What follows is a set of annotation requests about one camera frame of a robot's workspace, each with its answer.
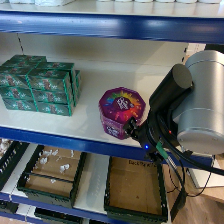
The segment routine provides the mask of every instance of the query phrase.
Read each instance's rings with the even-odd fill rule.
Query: plastic crate
[[[14,214],[16,213],[18,206],[19,204],[0,200],[0,212]]]
[[[42,208],[36,208],[34,215],[41,218],[44,222],[52,224],[81,224],[83,220],[80,217],[54,212]]]
[[[154,167],[153,174],[147,173],[148,176],[142,178],[144,177],[144,172],[146,172],[146,169],[150,168],[150,166],[153,168],[154,165],[152,163],[136,160],[115,157],[110,158],[104,197],[104,209],[107,211],[107,216],[109,218],[129,223],[158,224],[167,222],[168,209],[162,166],[158,165]],[[141,209],[144,210],[143,208],[147,208],[147,212],[141,211]]]
[[[29,143],[12,142],[6,153],[0,159],[0,190],[4,187],[12,171],[20,161]]]
[[[72,177],[72,181],[70,180],[65,180],[62,178],[57,178],[55,176],[50,176],[50,175],[45,175],[45,174],[37,174],[33,172],[33,169],[36,166],[37,161],[39,158],[42,156],[43,151],[45,147],[42,145],[38,145],[37,149],[35,150],[34,154],[32,155],[30,161],[27,163],[25,170],[23,171],[18,183],[17,183],[17,189],[19,191],[23,191],[29,199],[39,201],[39,202],[44,202],[48,204],[54,204],[54,205],[60,205],[63,207],[67,208],[72,208],[75,202],[76,194],[78,191],[78,186],[79,186],[79,181],[82,175],[82,170],[85,164],[85,158],[86,158],[86,153],[81,153],[80,159],[78,161],[77,169],[75,171],[75,176],[74,178]],[[55,180],[58,183],[64,183],[64,184],[69,184],[71,185],[71,188],[66,187],[66,189],[69,189],[70,192],[68,192],[68,196],[65,196],[60,193],[50,193],[49,191],[52,191],[52,185],[50,185],[50,182],[47,182],[49,184],[44,184],[42,185],[42,189],[37,188],[37,189],[31,189],[26,186],[26,184],[29,184],[30,178],[33,178],[33,176],[37,176],[38,178],[44,178],[42,180],[46,181],[51,181]]]

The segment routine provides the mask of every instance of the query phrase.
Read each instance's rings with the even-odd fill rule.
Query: purple tin
[[[136,91],[119,87],[104,93],[99,101],[99,110],[104,131],[116,138],[124,139],[124,124],[134,117],[137,125],[140,125],[145,102]]]

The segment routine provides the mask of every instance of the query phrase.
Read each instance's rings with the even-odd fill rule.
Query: lower shelf
[[[109,219],[103,207],[109,156],[98,154],[87,155],[79,184],[78,196],[73,209],[32,201],[29,200],[23,192],[18,191],[16,188],[17,181],[36,149],[36,146],[35,144],[29,145],[26,153],[2,189],[0,199],[11,200],[19,204],[31,205],[106,223],[125,224],[125,222]]]

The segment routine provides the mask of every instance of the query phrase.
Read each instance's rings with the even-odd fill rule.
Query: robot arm
[[[139,127],[132,118],[124,126],[127,134],[147,150],[154,162],[159,141],[178,157],[195,167],[224,175],[224,172],[191,161],[177,150],[224,152],[224,55],[202,51],[188,59],[186,66],[174,65],[149,99],[150,111]]]

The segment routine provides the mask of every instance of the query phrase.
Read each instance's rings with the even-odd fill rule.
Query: cable
[[[221,176],[224,176],[224,170],[221,169],[217,169],[214,167],[209,167],[207,165],[204,165],[202,163],[198,163],[197,161],[186,157],[182,152],[180,152],[167,138],[166,136],[163,134],[163,132],[161,131],[161,128],[159,126],[159,120],[162,119],[161,116],[159,114],[157,114],[156,119],[155,119],[155,124],[157,127],[157,130],[159,132],[160,137],[163,139],[163,141],[165,141],[165,143],[169,146],[169,150],[178,155],[180,158],[182,158],[183,160],[187,161],[188,163],[192,164],[194,167],[198,167],[199,169],[211,172],[211,173],[215,173]]]
[[[208,184],[208,181],[209,181],[209,179],[210,179],[210,177],[211,177],[211,172],[210,172],[210,174],[209,174],[209,176],[208,176],[208,179],[207,179],[207,181],[206,181],[206,183],[205,183],[205,186],[203,187],[203,189],[201,190],[201,192],[199,192],[198,194],[196,194],[196,195],[190,195],[190,194],[187,194],[187,196],[188,197],[192,197],[192,198],[194,198],[194,197],[197,197],[197,196],[199,196],[199,195],[201,195],[203,192],[204,192],[204,190],[205,190],[205,188],[207,187],[207,184]]]
[[[173,182],[173,179],[172,179],[172,176],[171,176],[171,173],[170,173],[170,169],[169,169],[169,175],[170,175],[170,180],[171,180],[171,182],[172,182],[172,184],[174,186],[174,189],[172,191],[168,191],[167,193],[174,192],[175,190],[178,190],[180,192],[180,190],[178,189],[178,187]],[[210,177],[211,177],[211,172],[210,172],[210,174],[208,176],[208,179],[207,179],[207,181],[206,181],[205,186],[203,187],[203,189],[198,194],[196,194],[196,195],[191,195],[191,194],[189,194],[189,193],[186,192],[187,197],[192,197],[193,198],[193,197],[197,197],[197,196],[201,195],[204,192],[205,188],[207,187],[207,184],[208,184],[208,181],[209,181]]]

